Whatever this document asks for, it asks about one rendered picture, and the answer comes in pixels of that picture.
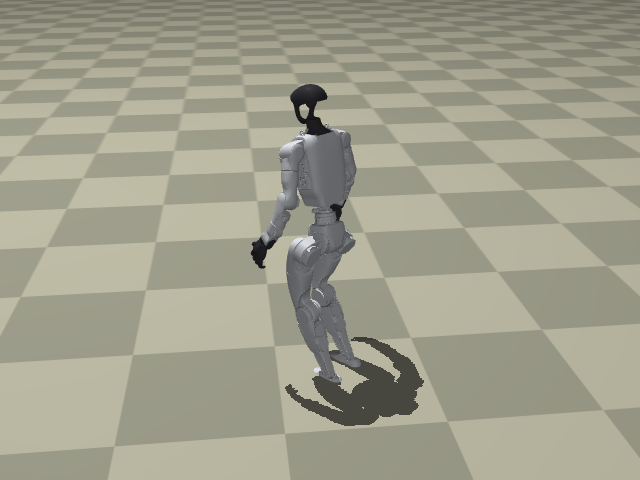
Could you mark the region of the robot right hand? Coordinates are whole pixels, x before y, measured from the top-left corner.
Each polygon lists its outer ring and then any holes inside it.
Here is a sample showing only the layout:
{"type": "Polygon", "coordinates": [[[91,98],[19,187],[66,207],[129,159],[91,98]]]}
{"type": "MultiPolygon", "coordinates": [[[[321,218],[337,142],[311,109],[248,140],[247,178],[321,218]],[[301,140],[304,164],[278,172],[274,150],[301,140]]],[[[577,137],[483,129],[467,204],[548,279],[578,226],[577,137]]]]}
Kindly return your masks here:
{"type": "Polygon", "coordinates": [[[331,208],[333,211],[335,211],[335,212],[336,212],[336,218],[337,218],[337,221],[339,221],[339,219],[340,219],[340,217],[341,217],[341,214],[342,214],[342,210],[341,210],[341,209],[343,208],[343,206],[344,206],[345,202],[346,202],[346,200],[344,201],[344,203],[343,203],[343,205],[342,205],[342,206],[339,206],[339,205],[337,205],[337,204],[330,205],[330,208],[331,208]]]}

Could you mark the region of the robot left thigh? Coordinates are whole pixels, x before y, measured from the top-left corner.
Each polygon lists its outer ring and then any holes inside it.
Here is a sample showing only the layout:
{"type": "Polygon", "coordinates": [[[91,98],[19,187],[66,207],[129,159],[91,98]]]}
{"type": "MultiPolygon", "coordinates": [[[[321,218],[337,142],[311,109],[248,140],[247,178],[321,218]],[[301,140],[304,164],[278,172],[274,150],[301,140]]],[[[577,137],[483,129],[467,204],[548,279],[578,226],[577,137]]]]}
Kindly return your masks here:
{"type": "Polygon", "coordinates": [[[288,288],[295,311],[301,306],[306,307],[313,322],[322,315],[320,304],[310,298],[313,265],[318,261],[322,247],[322,239],[315,234],[296,238],[290,244],[286,261],[288,288]]]}

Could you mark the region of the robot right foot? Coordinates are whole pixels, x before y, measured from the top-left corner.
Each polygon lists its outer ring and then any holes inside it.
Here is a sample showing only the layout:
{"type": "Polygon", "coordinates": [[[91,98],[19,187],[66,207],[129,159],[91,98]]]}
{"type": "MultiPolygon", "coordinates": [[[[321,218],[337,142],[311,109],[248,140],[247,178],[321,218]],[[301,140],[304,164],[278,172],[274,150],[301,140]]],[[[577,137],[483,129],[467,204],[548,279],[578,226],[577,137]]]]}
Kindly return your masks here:
{"type": "MultiPolygon", "coordinates": [[[[345,364],[347,364],[347,365],[349,365],[349,366],[351,366],[351,367],[359,367],[359,366],[361,366],[361,361],[360,361],[360,359],[359,359],[359,358],[357,358],[357,357],[353,357],[350,353],[349,353],[349,355],[350,355],[350,360],[344,359],[344,358],[341,356],[341,353],[340,353],[340,352],[335,352],[335,353],[332,353],[332,354],[330,354],[330,355],[331,355],[331,357],[335,358],[336,360],[338,360],[338,361],[340,361],[340,362],[343,362],[343,363],[345,363],[345,364]]],[[[345,357],[345,356],[344,356],[344,357],[345,357]]],[[[347,358],[348,358],[348,357],[347,357],[347,358]]]]}

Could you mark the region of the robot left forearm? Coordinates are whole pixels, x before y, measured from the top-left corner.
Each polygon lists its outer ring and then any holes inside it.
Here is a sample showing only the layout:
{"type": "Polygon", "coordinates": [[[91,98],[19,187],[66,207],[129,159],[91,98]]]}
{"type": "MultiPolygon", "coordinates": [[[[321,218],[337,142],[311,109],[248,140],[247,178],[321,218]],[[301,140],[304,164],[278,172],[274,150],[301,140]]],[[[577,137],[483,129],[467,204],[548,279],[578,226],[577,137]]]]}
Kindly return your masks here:
{"type": "MultiPolygon", "coordinates": [[[[286,197],[284,193],[280,193],[277,197],[273,217],[267,230],[261,235],[261,239],[265,246],[272,240],[278,240],[283,234],[286,223],[289,221],[291,214],[284,210],[286,197]]],[[[275,242],[275,243],[276,243],[275,242]]]]}

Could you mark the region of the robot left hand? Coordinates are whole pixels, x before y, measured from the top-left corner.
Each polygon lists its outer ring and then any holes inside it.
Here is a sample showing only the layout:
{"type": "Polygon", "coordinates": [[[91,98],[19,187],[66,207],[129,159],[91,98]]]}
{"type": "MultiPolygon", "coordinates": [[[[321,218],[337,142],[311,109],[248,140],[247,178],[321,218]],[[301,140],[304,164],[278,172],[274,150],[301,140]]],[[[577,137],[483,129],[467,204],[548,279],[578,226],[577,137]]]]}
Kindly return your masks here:
{"type": "Polygon", "coordinates": [[[252,242],[252,245],[254,247],[253,247],[253,250],[251,251],[251,255],[253,256],[252,258],[255,261],[255,264],[257,264],[259,268],[261,269],[265,268],[265,266],[262,266],[263,260],[266,257],[267,250],[271,249],[275,244],[275,242],[276,240],[272,240],[265,246],[261,237],[256,242],[252,242]]]}

